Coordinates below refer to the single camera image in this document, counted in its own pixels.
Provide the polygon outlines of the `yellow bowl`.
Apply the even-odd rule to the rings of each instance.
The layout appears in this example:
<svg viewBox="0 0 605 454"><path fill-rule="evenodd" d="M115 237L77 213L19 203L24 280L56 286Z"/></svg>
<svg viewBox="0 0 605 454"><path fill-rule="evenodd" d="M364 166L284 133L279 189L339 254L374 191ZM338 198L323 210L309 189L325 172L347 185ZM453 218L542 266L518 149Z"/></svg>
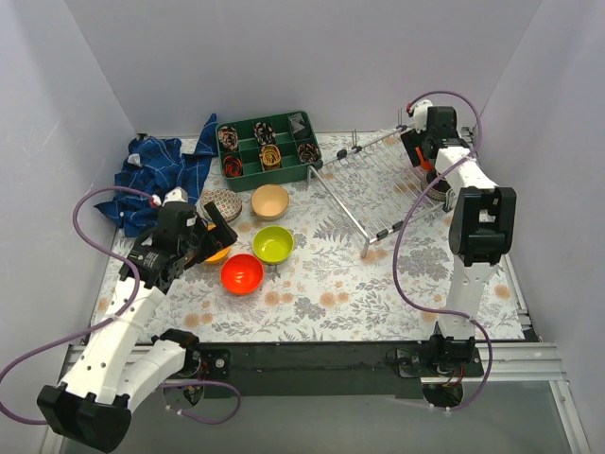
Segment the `yellow bowl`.
<svg viewBox="0 0 605 454"><path fill-rule="evenodd" d="M224 260L231 251L231 246L228 246L205 260L206 264L216 264Z"/></svg>

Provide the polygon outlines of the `brown patterned white bowl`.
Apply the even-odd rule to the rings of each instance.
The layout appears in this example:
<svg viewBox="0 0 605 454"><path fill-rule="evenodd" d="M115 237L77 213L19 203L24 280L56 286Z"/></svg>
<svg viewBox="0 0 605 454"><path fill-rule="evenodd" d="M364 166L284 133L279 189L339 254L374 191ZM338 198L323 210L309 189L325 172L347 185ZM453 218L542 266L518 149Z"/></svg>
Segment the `brown patterned white bowl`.
<svg viewBox="0 0 605 454"><path fill-rule="evenodd" d="M236 220L243 209L241 198L232 190L226 188L204 190L197 202L199 214L210 220L210 215L204 209L204 206L212 202L218 209L220 215L228 222Z"/></svg>

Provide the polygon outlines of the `orange bowl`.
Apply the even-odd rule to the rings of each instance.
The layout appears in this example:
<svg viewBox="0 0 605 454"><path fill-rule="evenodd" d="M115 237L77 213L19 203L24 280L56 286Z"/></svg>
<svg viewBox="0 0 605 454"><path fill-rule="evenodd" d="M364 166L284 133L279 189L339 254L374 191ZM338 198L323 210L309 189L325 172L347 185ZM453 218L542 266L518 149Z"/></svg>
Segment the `orange bowl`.
<svg viewBox="0 0 605 454"><path fill-rule="evenodd" d="M229 258L220 272L221 284L230 293L246 295L254 292L264 279L264 266L254 255L241 253Z"/></svg>
<svg viewBox="0 0 605 454"><path fill-rule="evenodd" d="M422 168L425 171L431 171L433 169L432 164L424 157L424 154L421 150L420 147L416 147L415 148L418 158L419 158L419 162L420 162L420 168Z"/></svg>

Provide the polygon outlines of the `lime green bowl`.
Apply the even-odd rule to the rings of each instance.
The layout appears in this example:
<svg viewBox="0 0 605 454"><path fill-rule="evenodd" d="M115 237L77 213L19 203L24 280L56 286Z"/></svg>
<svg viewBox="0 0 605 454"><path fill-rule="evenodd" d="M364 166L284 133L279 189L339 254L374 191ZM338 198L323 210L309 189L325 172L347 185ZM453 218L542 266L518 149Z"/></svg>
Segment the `lime green bowl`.
<svg viewBox="0 0 605 454"><path fill-rule="evenodd" d="M270 265L281 264L294 250L294 237L286 228L271 225L255 235L252 248L262 262Z"/></svg>

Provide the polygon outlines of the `beige bowl with drawing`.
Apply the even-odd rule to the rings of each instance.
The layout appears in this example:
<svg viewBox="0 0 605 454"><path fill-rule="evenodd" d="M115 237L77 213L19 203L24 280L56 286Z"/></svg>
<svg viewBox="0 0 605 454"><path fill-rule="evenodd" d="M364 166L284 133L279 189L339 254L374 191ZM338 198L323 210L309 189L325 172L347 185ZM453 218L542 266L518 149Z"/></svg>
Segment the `beige bowl with drawing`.
<svg viewBox="0 0 605 454"><path fill-rule="evenodd" d="M277 184L265 184L251 195L251 208L263 220L281 218L289 205L290 198L285 189Z"/></svg>

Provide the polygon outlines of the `black brown bowl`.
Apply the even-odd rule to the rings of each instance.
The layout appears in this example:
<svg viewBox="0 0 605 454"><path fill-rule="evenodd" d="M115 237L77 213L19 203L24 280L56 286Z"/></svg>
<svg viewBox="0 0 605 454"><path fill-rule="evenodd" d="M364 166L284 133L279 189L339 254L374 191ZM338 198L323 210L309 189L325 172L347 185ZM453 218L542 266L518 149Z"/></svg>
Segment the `black brown bowl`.
<svg viewBox="0 0 605 454"><path fill-rule="evenodd" d="M433 201L446 201L451 186L446 180L439 179L438 172L435 169L430 170L425 174L423 187L428 187L434 181L437 182L427 192L427 197Z"/></svg>

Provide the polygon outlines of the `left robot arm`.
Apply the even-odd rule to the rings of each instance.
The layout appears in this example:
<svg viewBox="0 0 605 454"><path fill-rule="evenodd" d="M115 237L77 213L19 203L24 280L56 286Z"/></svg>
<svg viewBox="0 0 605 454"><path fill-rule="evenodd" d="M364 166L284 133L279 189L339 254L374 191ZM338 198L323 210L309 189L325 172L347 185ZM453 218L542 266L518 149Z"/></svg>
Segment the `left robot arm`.
<svg viewBox="0 0 605 454"><path fill-rule="evenodd" d="M119 272L103 327L56 385L45 385L37 405L51 429L103 453L125 438L134 411L167 378L194 376L201 365L198 338L162 335L132 366L127 364L148 319L172 283L195 264L233 245L235 231L213 202L206 218L195 205L167 201L154 228L136 238Z"/></svg>

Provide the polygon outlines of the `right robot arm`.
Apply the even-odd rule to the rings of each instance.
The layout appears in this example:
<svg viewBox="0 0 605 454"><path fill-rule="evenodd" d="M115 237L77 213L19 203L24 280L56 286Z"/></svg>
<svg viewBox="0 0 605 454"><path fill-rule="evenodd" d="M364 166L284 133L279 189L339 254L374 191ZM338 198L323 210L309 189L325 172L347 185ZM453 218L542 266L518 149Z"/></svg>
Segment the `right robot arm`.
<svg viewBox="0 0 605 454"><path fill-rule="evenodd" d="M457 112L423 99L408 107L413 128L402 141L411 163L426 169L428 186L455 198L449 230L453 277L445 308L429 340L397 351L404 377L451 375L477 364L476 324L481 298L512 243L516 193L493 182L458 134Z"/></svg>

